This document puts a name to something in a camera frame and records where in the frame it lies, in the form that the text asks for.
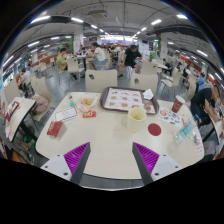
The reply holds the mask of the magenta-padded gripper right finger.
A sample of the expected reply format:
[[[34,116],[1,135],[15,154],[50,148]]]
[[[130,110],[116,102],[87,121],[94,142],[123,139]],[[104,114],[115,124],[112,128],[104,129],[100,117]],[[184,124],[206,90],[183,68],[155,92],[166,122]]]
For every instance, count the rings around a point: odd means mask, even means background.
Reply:
[[[133,143],[132,153],[145,185],[182,169],[169,155],[158,154],[138,143]]]

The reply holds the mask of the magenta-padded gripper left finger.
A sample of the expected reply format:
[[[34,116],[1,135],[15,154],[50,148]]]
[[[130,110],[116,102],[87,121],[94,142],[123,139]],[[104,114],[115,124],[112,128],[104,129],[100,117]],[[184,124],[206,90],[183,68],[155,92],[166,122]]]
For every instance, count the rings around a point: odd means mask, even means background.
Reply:
[[[77,185],[80,184],[90,154],[90,143],[84,143],[66,154],[57,154],[42,169]]]

